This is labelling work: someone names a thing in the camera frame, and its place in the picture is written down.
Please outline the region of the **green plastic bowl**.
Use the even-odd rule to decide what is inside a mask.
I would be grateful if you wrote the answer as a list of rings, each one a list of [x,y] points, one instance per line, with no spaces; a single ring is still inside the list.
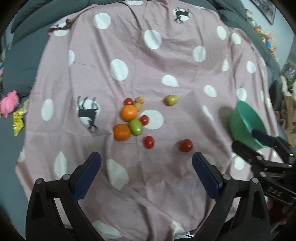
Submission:
[[[267,131],[260,116],[249,104],[237,101],[228,121],[230,133],[235,141],[240,141],[256,151],[267,148],[252,136],[253,129],[258,129],[263,133]]]

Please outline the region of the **small red tomato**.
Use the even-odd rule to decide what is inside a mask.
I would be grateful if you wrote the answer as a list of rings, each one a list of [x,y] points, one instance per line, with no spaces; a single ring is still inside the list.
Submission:
[[[152,136],[144,137],[144,147],[147,149],[151,149],[154,147],[154,138]]]
[[[193,142],[189,139],[184,139],[180,142],[179,150],[181,152],[190,152],[193,149]]]

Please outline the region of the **yellow-green fruit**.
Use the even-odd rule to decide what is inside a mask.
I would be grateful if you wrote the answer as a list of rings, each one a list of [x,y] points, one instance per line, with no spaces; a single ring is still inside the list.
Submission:
[[[177,95],[175,95],[175,94],[168,95],[164,99],[164,104],[166,106],[174,106],[178,102],[179,102],[179,97]]]

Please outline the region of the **green oval fruit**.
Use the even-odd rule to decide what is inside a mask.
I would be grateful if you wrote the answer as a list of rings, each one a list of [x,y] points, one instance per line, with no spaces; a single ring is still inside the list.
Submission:
[[[130,128],[130,131],[131,133],[134,135],[134,136],[139,136],[142,134],[143,132],[143,125],[142,125],[142,122],[135,118],[133,120],[131,120],[129,123],[128,123],[128,126]]]

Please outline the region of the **orange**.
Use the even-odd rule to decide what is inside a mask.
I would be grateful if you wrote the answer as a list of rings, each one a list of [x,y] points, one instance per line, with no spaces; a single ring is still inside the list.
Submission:
[[[114,138],[117,141],[125,141],[131,135],[130,128],[124,123],[117,124],[113,128],[113,133],[114,133]]]
[[[125,105],[120,111],[120,117],[126,122],[137,118],[137,115],[138,111],[134,105]]]

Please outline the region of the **small tan fruit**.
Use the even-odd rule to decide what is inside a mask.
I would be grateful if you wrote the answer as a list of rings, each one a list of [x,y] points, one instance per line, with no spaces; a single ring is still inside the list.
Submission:
[[[137,109],[138,112],[142,110],[142,104],[139,102],[134,103],[135,108]]]
[[[143,104],[144,103],[144,97],[143,96],[136,97],[135,98],[135,103]]]

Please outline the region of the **beige fuzzy blanket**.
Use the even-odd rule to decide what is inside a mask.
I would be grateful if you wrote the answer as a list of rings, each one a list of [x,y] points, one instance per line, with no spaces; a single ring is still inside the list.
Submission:
[[[288,86],[287,80],[281,75],[283,100],[280,110],[275,111],[276,119],[280,122],[281,129],[287,137],[287,142],[295,147],[295,83]]]

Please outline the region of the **colourful toy pile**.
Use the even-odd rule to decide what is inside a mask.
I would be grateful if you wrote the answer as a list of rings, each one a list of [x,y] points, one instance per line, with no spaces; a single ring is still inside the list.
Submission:
[[[268,34],[264,32],[261,25],[259,25],[253,18],[252,18],[252,12],[249,9],[245,9],[246,15],[247,15],[247,21],[252,26],[252,28],[255,30],[255,32],[259,35],[262,42],[266,45],[266,47],[271,52],[272,56],[276,58],[276,44],[275,39],[273,37],[272,32],[269,32]]]

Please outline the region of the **yellow snack packet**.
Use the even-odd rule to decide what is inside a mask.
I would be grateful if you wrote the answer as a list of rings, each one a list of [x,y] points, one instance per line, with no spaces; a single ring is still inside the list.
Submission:
[[[24,127],[24,115],[28,112],[29,109],[29,99],[24,101],[23,106],[19,108],[17,111],[13,112],[13,131],[14,136],[18,136],[21,130]]]

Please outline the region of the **red tomato near oranges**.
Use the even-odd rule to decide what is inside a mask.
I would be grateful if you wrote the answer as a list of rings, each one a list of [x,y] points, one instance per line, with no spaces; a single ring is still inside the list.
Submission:
[[[142,115],[139,120],[143,126],[146,126],[149,123],[149,117],[147,115]]]

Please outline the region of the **pink polka dot blanket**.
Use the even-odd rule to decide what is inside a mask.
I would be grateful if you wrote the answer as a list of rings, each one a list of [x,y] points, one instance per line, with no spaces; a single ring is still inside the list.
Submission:
[[[250,26],[210,6],[119,1],[63,14],[30,93],[16,165],[24,193],[58,180],[92,153],[102,168],[79,203],[107,240],[174,240],[196,232],[214,201],[190,159],[201,152],[233,178],[250,166],[231,149],[228,117],[249,104],[278,127],[268,71],[278,64]]]

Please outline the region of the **pink plush toy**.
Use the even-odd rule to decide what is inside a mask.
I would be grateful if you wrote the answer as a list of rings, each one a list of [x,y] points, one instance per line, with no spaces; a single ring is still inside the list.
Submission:
[[[6,97],[1,100],[1,115],[8,118],[20,103],[20,98],[15,90],[9,92]]]

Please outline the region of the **red tomato top left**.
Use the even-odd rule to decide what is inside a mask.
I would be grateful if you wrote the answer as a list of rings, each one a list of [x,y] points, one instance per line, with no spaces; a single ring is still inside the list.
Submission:
[[[123,102],[124,105],[134,105],[132,98],[126,98]]]

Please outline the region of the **framed picture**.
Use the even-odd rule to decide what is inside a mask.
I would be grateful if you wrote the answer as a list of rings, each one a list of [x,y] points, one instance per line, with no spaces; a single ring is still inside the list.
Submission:
[[[276,13],[275,5],[269,0],[251,0],[251,2],[260,10],[268,22],[273,25]]]

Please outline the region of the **grey sofa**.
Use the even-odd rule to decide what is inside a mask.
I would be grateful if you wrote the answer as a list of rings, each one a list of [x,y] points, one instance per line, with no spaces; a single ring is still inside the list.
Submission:
[[[60,18],[79,11],[92,4],[109,4],[109,1],[28,1],[22,4],[12,22],[14,34],[11,48],[5,51],[4,93],[16,90],[21,101],[28,99],[33,87],[37,68],[49,39],[47,30]],[[267,63],[269,93],[275,110],[282,100],[279,67],[272,60],[267,49],[259,43],[255,32],[242,21],[242,1],[189,1],[189,4],[217,11],[230,27],[243,29]],[[23,149],[25,132],[15,137],[12,118],[1,118],[1,208],[8,220],[23,237],[27,212],[27,199],[15,173],[15,165]]]

